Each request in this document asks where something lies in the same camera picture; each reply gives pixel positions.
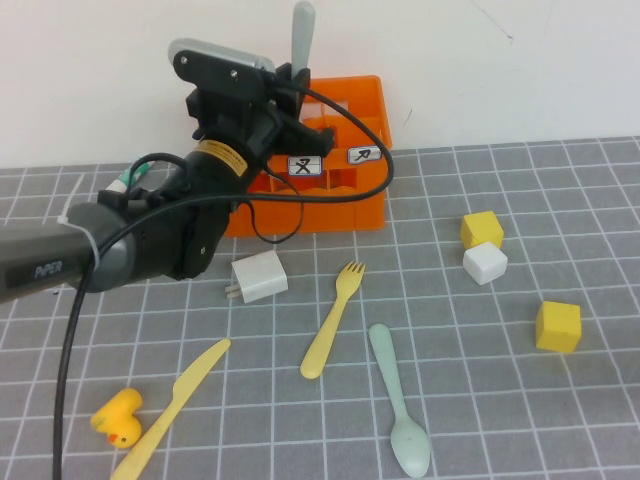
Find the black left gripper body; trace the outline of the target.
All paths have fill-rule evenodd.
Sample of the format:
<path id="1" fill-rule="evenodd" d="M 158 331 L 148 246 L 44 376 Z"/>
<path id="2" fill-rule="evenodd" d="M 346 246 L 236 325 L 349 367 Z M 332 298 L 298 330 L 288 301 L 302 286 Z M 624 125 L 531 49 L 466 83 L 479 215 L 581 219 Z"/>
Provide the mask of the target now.
<path id="1" fill-rule="evenodd" d="M 264 162 L 274 155 L 327 156 L 334 147 L 329 128 L 314 130 L 278 110 L 274 91 L 255 102 L 194 89 L 186 98 L 190 117 L 197 120 L 196 140 L 219 140 Z"/>

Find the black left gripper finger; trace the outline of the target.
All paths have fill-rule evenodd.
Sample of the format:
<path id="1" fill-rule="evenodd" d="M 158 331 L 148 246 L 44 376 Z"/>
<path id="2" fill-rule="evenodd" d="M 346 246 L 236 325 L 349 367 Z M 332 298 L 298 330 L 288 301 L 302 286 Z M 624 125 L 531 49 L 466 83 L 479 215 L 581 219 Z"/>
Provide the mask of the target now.
<path id="1" fill-rule="evenodd" d="M 292 80 L 292 65 L 284 63 L 276 68 L 275 79 L 277 80 L 274 100 L 279 111 L 296 117 L 296 91 L 290 89 L 288 85 Z"/>
<path id="2" fill-rule="evenodd" d="M 311 71 L 308 67 L 301 69 L 295 75 L 295 85 L 302 88 L 296 93 L 296 119 L 300 120 L 301 110 L 306 98 L 305 90 L 310 87 Z"/>

